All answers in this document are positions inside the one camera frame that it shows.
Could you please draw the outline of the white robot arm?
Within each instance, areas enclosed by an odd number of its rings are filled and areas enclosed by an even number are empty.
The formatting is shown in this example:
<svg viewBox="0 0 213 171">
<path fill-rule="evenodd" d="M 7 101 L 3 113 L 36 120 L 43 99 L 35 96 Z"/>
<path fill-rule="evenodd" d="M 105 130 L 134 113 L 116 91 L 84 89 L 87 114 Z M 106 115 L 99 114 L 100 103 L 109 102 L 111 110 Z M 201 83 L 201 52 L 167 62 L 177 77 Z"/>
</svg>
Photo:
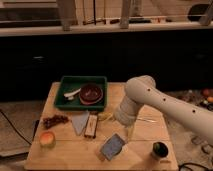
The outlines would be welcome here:
<svg viewBox="0 0 213 171">
<path fill-rule="evenodd" d="M 149 105 L 213 145 L 213 112 L 160 92 L 155 80 L 148 75 L 129 79 L 124 92 L 114 112 L 115 119 L 122 125 L 133 125 L 142 106 Z"/>
</svg>

